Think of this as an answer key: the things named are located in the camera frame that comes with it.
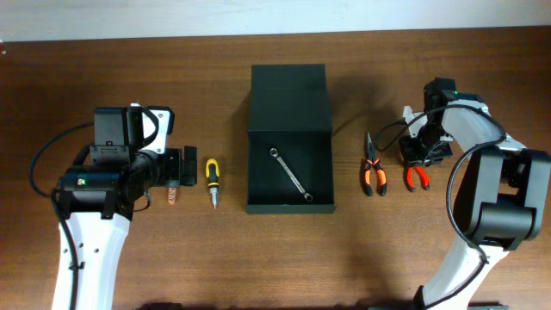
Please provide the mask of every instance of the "small pliers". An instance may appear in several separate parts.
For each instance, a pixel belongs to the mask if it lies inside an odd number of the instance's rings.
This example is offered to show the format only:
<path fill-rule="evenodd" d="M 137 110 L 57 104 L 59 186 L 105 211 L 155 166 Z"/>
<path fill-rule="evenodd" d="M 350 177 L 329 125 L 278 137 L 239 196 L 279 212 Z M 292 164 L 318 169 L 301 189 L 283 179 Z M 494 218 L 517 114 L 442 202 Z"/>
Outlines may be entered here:
<path fill-rule="evenodd" d="M 427 175 L 426 172 L 424 172 L 423 167 L 421 166 L 406 167 L 405 177 L 406 177 L 407 189 L 411 192 L 415 191 L 415 186 L 413 185 L 413 180 L 412 180 L 413 170 L 415 170 L 415 172 L 417 172 L 417 174 L 421 177 L 421 186 L 423 187 L 423 189 L 429 190 L 430 188 L 429 176 Z"/>
<path fill-rule="evenodd" d="M 387 174 L 382 169 L 381 161 L 375 156 L 375 147 L 373 142 L 371 142 L 371 136 L 369 133 L 366 137 L 366 158 L 364 165 L 364 178 L 363 185 L 365 193 L 369 196 L 373 195 L 373 190 L 371 189 L 371 182 L 369 181 L 369 175 L 371 168 L 375 168 L 377 176 L 379 177 L 379 184 L 381 185 L 381 195 L 387 194 Z"/>

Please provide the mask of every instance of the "white robotic arm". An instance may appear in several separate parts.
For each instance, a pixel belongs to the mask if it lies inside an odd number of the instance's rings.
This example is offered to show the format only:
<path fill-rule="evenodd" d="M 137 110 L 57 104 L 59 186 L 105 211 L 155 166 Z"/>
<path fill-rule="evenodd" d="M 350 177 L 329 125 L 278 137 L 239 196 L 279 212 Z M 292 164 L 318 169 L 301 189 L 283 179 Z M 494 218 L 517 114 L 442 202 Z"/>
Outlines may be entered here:
<path fill-rule="evenodd" d="M 425 111 L 443 105 L 449 108 L 440 115 L 424 116 L 409 126 L 410 137 L 400 141 L 406 164 L 408 157 L 414 164 L 432 164 L 442 160 L 442 157 L 436 160 L 429 158 L 434 150 L 431 145 L 447 146 L 455 139 L 466 152 L 501 136 L 495 125 L 479 113 L 452 107 L 470 106 L 489 115 L 488 107 L 479 96 L 458 93 L 453 80 L 437 78 L 425 86 L 424 92 Z M 404 108 L 406 123 L 419 115 L 421 113 L 413 113 L 410 107 Z M 471 297 L 492 267 L 509 251 L 516 250 L 522 240 L 534 238 L 539 231 L 551 165 L 549 156 L 545 152 L 526 150 L 508 134 L 497 148 L 483 149 L 482 154 L 473 155 L 476 158 L 472 166 L 469 163 L 454 210 L 454 218 L 460 221 L 461 230 L 480 246 L 487 255 L 488 263 L 474 279 L 471 278 L 480 266 L 480 254 L 456 236 L 440 270 L 418 291 L 416 302 L 420 308 L 467 309 Z M 519 188 L 518 193 L 500 194 L 498 187 L 501 178 L 509 178 L 509 184 Z M 470 283 L 461 288 L 467 280 Z"/>
<path fill-rule="evenodd" d="M 94 165 L 83 166 L 88 153 L 84 149 L 61 178 L 59 201 L 54 202 L 65 217 L 77 256 L 72 256 L 60 223 L 52 309 L 111 309 L 119 257 L 135 211 L 133 202 L 145 195 L 149 207 L 151 186 L 195 185 L 196 149 L 186 146 L 186 163 L 180 159 L 181 150 L 165 147 L 173 121 L 172 111 L 163 107 L 132 104 L 96 111 L 96 141 L 90 146 Z"/>

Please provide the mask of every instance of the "open box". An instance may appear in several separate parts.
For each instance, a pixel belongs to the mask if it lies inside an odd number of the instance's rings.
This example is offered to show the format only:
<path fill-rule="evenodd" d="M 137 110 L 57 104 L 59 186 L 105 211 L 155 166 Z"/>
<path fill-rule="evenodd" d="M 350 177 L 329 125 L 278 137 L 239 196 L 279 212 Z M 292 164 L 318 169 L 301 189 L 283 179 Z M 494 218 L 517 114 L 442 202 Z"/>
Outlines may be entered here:
<path fill-rule="evenodd" d="M 324 65 L 252 66 L 247 212 L 335 212 L 331 134 Z M 312 201 L 269 154 L 271 148 L 277 149 Z"/>

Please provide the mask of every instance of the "metal tool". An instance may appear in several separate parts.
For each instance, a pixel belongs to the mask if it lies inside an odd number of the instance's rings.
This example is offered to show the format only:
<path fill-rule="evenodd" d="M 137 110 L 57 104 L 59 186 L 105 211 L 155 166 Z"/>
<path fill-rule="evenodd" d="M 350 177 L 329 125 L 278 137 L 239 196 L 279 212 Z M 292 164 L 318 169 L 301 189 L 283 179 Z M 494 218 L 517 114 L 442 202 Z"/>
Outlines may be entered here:
<path fill-rule="evenodd" d="M 365 165 L 363 167 L 365 173 L 363 178 L 365 193 L 370 196 L 373 195 L 371 182 L 369 181 L 369 175 L 371 173 L 371 168 L 373 167 L 375 168 L 375 172 L 377 172 L 377 177 L 379 178 L 379 183 L 381 184 L 381 195 L 384 196 L 387 194 L 387 174 L 382 169 L 381 161 L 375 156 L 375 147 L 373 146 L 369 133 L 366 136 L 365 144 Z"/>
<path fill-rule="evenodd" d="M 168 201 L 171 206 L 176 205 L 176 188 L 169 188 Z"/>
<path fill-rule="evenodd" d="M 208 179 L 208 191 L 213 198 L 214 209 L 218 207 L 218 191 L 219 183 L 218 178 L 220 177 L 220 168 L 218 167 L 218 162 L 216 159 L 210 158 L 207 161 L 207 179 Z"/>
<path fill-rule="evenodd" d="M 283 169 L 285 170 L 285 172 L 287 172 L 287 175 L 291 178 L 291 181 L 293 181 L 294 185 L 296 186 L 297 189 L 299 189 L 300 193 L 304 195 L 304 198 L 306 198 L 306 200 L 308 202 L 311 202 L 313 197 L 312 195 L 308 194 L 304 188 L 302 187 L 302 185 L 300 185 L 300 182 L 299 180 L 296 179 L 296 177 L 294 176 L 293 172 L 289 169 L 289 167 L 287 167 L 287 164 L 285 164 L 285 162 L 283 161 L 283 158 L 281 158 L 279 156 L 279 153 L 277 152 L 277 150 L 275 148 L 272 148 L 269 150 L 269 155 L 271 155 L 273 158 L 277 159 L 277 161 L 279 162 L 279 164 L 283 167 Z"/>

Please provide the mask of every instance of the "combination wrench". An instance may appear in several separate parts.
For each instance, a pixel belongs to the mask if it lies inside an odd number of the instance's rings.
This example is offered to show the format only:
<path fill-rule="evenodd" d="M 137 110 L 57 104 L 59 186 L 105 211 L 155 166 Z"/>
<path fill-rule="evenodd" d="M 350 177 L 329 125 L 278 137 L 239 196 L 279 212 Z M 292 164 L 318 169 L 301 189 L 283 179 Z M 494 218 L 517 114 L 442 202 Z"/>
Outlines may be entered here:
<path fill-rule="evenodd" d="M 294 176 L 293 172 L 289 169 L 289 167 L 287 167 L 287 164 L 285 164 L 285 162 L 283 161 L 283 158 L 281 156 L 279 156 L 279 153 L 277 152 L 277 150 L 275 148 L 272 148 L 269 150 L 269 155 L 271 155 L 273 158 L 277 159 L 277 161 L 279 162 L 279 164 L 283 167 L 283 169 L 285 170 L 285 172 L 287 172 L 287 175 L 291 178 L 291 181 L 293 181 L 294 185 L 296 186 L 297 189 L 299 189 L 300 193 L 304 195 L 304 198 L 306 198 L 306 200 L 308 202 L 311 202 L 313 197 L 312 195 L 308 194 L 304 188 L 302 187 L 302 185 L 300 185 L 300 182 L 299 180 L 296 179 L 296 177 Z"/>

